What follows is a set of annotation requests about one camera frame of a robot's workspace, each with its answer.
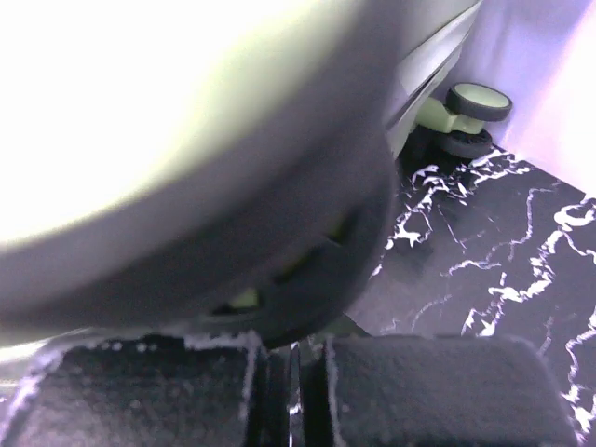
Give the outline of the green hard-shell suitcase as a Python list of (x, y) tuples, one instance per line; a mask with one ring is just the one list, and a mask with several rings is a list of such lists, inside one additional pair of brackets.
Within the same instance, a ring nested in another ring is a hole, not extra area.
[(477, 1), (5, 1), (1, 347), (284, 345), (361, 295)]

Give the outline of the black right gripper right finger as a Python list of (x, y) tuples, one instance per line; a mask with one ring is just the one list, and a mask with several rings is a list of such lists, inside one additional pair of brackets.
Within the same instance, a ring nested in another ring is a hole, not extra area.
[(519, 338), (329, 338), (301, 391), (309, 446), (577, 443), (544, 360)]

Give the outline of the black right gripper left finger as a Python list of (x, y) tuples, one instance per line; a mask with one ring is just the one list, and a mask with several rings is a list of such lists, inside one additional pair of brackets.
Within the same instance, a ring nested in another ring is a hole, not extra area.
[(57, 338), (1, 417), (5, 446), (286, 446), (289, 366), (254, 333)]

